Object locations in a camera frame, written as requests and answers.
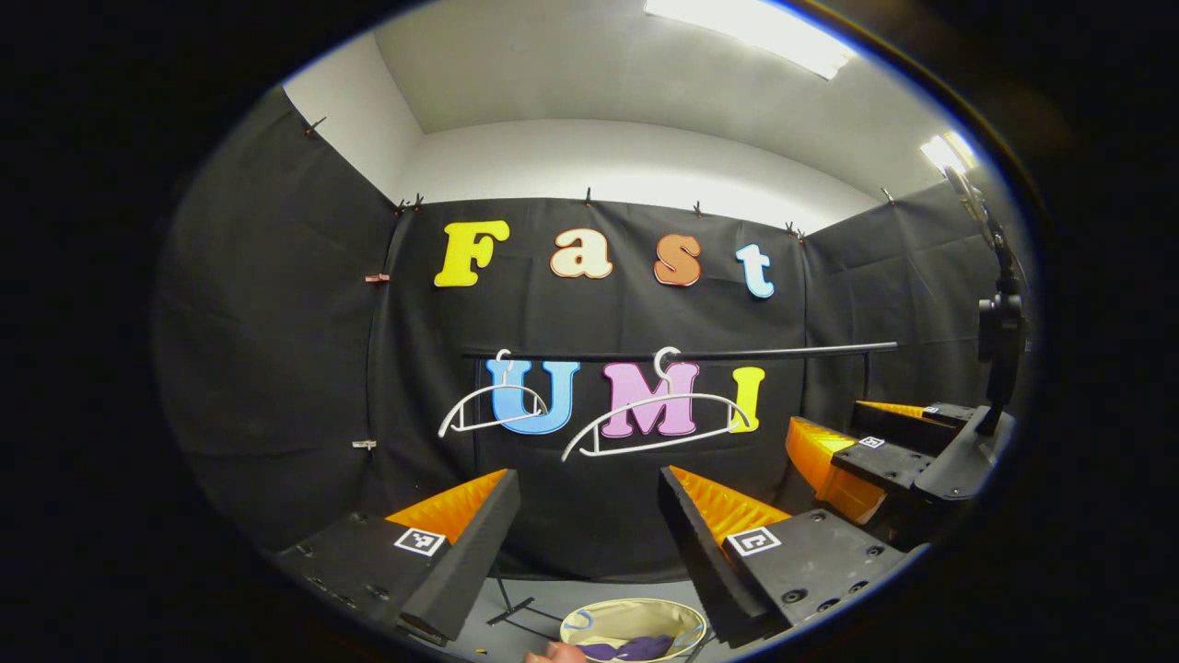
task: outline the gray floor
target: gray floor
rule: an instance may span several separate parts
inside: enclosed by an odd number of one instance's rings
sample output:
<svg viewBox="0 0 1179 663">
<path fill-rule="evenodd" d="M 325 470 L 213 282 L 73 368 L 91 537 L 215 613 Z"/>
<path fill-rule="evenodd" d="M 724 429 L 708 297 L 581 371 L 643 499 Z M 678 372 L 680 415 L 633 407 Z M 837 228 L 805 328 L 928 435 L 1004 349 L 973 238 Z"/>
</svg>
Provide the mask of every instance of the gray floor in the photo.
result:
<svg viewBox="0 0 1179 663">
<path fill-rule="evenodd" d="M 519 604 L 528 597 L 533 597 L 529 608 L 546 612 L 558 619 L 564 619 L 568 613 L 599 600 L 615 598 L 664 598 L 690 605 L 704 613 L 700 599 L 696 595 L 692 583 L 683 580 L 678 583 L 660 583 L 648 585 L 635 584 L 606 584 L 606 583 L 575 583 L 566 580 L 536 582 L 536 580 L 505 580 L 508 597 L 513 605 Z M 487 663 L 520 663 L 527 651 L 544 654 L 548 641 L 559 639 L 558 630 L 560 622 L 539 615 L 531 610 L 521 610 L 509 617 L 512 622 L 499 622 L 490 626 L 487 622 L 506 611 L 503 595 L 496 582 L 488 578 L 483 583 L 475 605 L 467 617 L 467 623 L 459 634 L 459 639 L 453 641 L 444 648 L 430 645 L 433 649 L 446 651 L 452 656 L 457 656 L 468 661 L 485 661 Z M 525 629 L 532 629 L 540 636 Z M 709 642 L 700 650 L 693 663 L 718 663 L 722 661 L 735 661 L 744 655 L 751 654 L 785 637 L 779 635 L 769 641 L 757 642 L 739 649 L 729 649 L 729 645 L 717 642 Z M 486 650 L 487 654 L 479 654 L 476 650 Z M 687 654 L 677 658 L 686 661 Z"/>
</svg>

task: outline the laundry basket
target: laundry basket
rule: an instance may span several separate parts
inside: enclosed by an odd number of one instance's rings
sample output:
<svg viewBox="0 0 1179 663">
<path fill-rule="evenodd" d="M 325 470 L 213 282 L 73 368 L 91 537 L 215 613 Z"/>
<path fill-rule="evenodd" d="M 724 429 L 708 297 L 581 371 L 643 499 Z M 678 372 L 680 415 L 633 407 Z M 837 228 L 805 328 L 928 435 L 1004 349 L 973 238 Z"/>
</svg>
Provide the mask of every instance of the laundry basket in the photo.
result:
<svg viewBox="0 0 1179 663">
<path fill-rule="evenodd" d="M 586 658 L 599 663 L 624 661 L 670 661 L 686 649 L 691 649 L 706 631 L 704 616 L 698 611 L 672 600 L 658 598 L 620 598 L 587 605 L 571 612 L 561 622 L 561 642 L 574 645 L 610 645 L 590 648 L 618 650 L 634 638 L 671 638 L 671 648 L 657 658 L 633 658 L 626 649 L 619 657 L 595 658 L 586 651 Z"/>
</svg>

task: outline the white ceiling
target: white ceiling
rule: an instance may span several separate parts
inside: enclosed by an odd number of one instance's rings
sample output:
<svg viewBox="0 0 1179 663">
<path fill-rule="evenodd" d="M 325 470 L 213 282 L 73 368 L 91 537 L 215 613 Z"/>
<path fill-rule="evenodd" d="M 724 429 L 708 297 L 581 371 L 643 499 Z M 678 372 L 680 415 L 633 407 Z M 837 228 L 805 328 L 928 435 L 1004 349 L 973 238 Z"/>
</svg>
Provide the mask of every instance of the white ceiling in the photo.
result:
<svg viewBox="0 0 1179 663">
<path fill-rule="evenodd" d="M 908 80 L 856 57 L 826 81 L 733 38 L 648 17 L 643 5 L 439 0 L 375 37 L 426 133 L 527 119 L 637 122 L 753 145 L 881 201 L 881 186 L 903 196 L 942 179 L 918 146 L 955 125 Z"/>
</svg>

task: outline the black curtain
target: black curtain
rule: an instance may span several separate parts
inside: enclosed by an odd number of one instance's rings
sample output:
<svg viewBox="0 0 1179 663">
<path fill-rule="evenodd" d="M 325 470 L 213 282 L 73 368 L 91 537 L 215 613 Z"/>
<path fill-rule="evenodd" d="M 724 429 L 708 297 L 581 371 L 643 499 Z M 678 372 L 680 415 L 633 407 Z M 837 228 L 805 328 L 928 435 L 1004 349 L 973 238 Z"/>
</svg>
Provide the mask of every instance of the black curtain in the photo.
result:
<svg viewBox="0 0 1179 663">
<path fill-rule="evenodd" d="M 1006 190 L 981 172 L 968 176 L 983 191 L 1035 288 L 1035 254 Z M 999 261 L 948 182 L 824 228 L 808 236 L 805 247 L 806 344 L 901 346 L 871 356 L 869 400 L 986 405 L 989 365 L 977 360 L 979 300 L 995 294 Z M 1025 300 L 1034 330 L 1039 303 L 1027 288 Z M 1036 347 L 1034 336 L 1030 348 Z M 1025 359 L 1008 408 L 1016 415 L 1030 382 L 1030 361 Z M 847 428 L 863 385 L 861 357 L 806 360 L 803 412 L 831 428 Z"/>
<path fill-rule="evenodd" d="M 511 236 L 496 242 L 470 287 L 437 288 L 449 223 L 506 219 Z M 554 238 L 587 228 L 608 242 L 613 271 L 604 278 L 562 278 L 549 258 Z M 665 235 L 694 237 L 702 252 L 698 282 L 659 283 L 656 245 Z M 735 251 L 759 244 L 776 291 L 755 297 Z M 473 475 L 513 467 L 522 505 L 505 545 L 505 572 L 653 580 L 681 576 L 678 554 L 656 506 L 658 468 L 674 464 L 771 501 L 786 468 L 783 453 L 790 413 L 802 396 L 801 361 L 700 361 L 693 390 L 736 398 L 732 372 L 765 370 L 758 429 L 638 454 L 586 458 L 560 454 L 569 440 L 611 409 L 606 362 L 581 362 L 573 375 L 569 421 L 544 435 L 501 427 L 469 433 L 437 429 L 447 412 L 476 387 L 490 385 L 483 361 L 465 349 L 508 348 L 560 361 L 582 353 L 638 355 L 648 386 L 651 366 L 666 346 L 684 352 L 789 348 L 803 343 L 802 247 L 782 230 L 694 212 L 567 199 L 498 199 L 427 204 L 401 223 L 389 251 L 391 281 L 374 323 L 370 402 L 377 453 L 393 459 L 406 484 L 427 497 Z M 532 361 L 525 383 L 549 400 L 548 374 Z M 468 418 L 493 418 L 468 405 Z M 693 401 L 698 432 L 727 424 L 723 403 Z M 663 439 L 654 431 L 605 448 Z M 579 446 L 587 446 L 588 440 Z"/>
<path fill-rule="evenodd" d="M 395 217 L 271 90 L 171 219 L 153 301 L 162 405 L 212 503 L 263 547 L 380 499 L 364 388 Z"/>
</svg>

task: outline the pink letter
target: pink letter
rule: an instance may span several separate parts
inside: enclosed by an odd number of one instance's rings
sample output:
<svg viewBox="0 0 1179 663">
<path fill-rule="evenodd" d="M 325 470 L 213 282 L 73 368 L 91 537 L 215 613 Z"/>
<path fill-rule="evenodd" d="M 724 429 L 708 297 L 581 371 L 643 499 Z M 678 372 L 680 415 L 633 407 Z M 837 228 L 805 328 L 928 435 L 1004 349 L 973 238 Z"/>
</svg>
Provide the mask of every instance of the pink letter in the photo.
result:
<svg viewBox="0 0 1179 663">
<path fill-rule="evenodd" d="M 632 402 L 654 396 L 671 394 L 687 394 L 692 392 L 692 381 L 700 374 L 700 367 L 694 363 L 673 363 L 666 373 L 671 378 L 671 387 L 666 380 L 659 380 L 659 387 L 651 390 L 647 381 L 643 378 L 635 363 L 608 363 L 601 369 L 606 378 L 610 378 L 611 394 L 610 409 L 631 405 Z M 663 422 L 659 424 L 661 435 L 686 435 L 696 431 L 696 422 L 692 421 L 692 399 L 674 399 L 663 402 L 640 405 L 628 411 L 634 414 L 634 421 L 639 429 L 646 435 L 656 425 L 656 420 L 663 414 Z M 625 438 L 634 432 L 627 422 L 626 412 L 620 412 L 610 418 L 610 421 L 601 427 L 601 434 L 607 438 Z"/>
</svg>

